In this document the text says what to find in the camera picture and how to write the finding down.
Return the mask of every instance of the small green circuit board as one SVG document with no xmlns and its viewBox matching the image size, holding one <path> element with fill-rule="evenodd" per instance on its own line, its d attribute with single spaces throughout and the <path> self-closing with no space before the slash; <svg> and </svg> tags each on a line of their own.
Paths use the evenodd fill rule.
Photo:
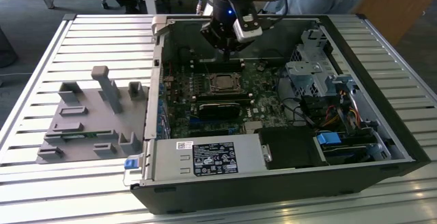
<svg viewBox="0 0 437 224">
<path fill-rule="evenodd" d="M 241 89 L 253 94 L 254 103 L 241 106 L 241 113 L 233 120 L 200 121 L 196 117 L 196 105 L 191 97 L 198 92 L 191 88 L 192 80 L 203 80 L 200 86 L 209 89 L 209 74 L 192 74 L 190 68 L 180 67 L 175 75 L 167 77 L 167 104 L 168 120 L 171 127 L 171 138 L 188 138 L 202 135 L 202 132 L 217 131 L 217 135 L 246 134 L 245 122 L 261 121 L 263 127 L 279 127 L 287 125 L 285 112 L 279 105 L 275 92 L 278 68 L 266 68 L 262 72 L 257 70 L 259 61 L 247 60 L 245 69 L 238 73 Z"/>
</svg>

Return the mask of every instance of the power supply label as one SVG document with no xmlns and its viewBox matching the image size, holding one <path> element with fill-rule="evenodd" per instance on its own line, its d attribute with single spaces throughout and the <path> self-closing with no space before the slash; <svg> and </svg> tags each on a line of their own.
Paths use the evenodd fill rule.
<svg viewBox="0 0 437 224">
<path fill-rule="evenodd" d="M 238 173 L 234 142 L 192 145 L 194 175 Z"/>
</svg>

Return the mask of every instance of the metal rail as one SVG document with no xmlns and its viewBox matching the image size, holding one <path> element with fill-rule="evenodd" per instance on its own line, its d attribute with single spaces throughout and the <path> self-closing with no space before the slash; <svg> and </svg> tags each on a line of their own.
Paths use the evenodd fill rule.
<svg viewBox="0 0 437 224">
<path fill-rule="evenodd" d="M 366 20 L 337 15 L 338 27 L 433 163 L 358 194 L 154 216 L 123 185 L 123 159 L 35 164 L 63 81 L 95 88 L 107 65 L 119 87 L 150 84 L 151 16 L 79 15 L 60 24 L 0 132 L 0 223 L 409 223 L 437 218 L 437 101 Z M 347 73 L 343 63 L 338 63 Z"/>
</svg>

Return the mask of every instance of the gray floor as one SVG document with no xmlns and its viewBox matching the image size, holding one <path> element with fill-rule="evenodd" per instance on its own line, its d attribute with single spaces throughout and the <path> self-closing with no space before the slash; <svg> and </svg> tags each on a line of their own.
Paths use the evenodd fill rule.
<svg viewBox="0 0 437 224">
<path fill-rule="evenodd" d="M 196 2 L 183 2 L 184 9 L 172 7 L 172 13 L 194 10 Z M 0 125 L 8 117 L 29 75 L 1 76 L 9 73 L 31 73 L 66 13 L 78 14 L 123 14 L 124 9 L 115 1 L 108 1 L 114 9 L 104 10 L 99 1 L 55 1 L 56 8 L 48 10 L 43 1 L 0 0 L 0 26 L 19 55 L 19 61 L 0 69 Z M 166 4 L 159 4 L 159 12 L 167 11 Z M 396 47 L 420 76 L 437 91 L 437 0 L 425 15 Z"/>
</svg>

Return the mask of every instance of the white sticker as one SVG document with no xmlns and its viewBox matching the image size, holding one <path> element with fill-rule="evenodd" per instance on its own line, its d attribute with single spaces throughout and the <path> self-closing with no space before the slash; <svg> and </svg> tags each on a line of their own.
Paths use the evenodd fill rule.
<svg viewBox="0 0 437 224">
<path fill-rule="evenodd" d="M 178 141 L 176 149 L 192 149 L 192 141 Z"/>
</svg>

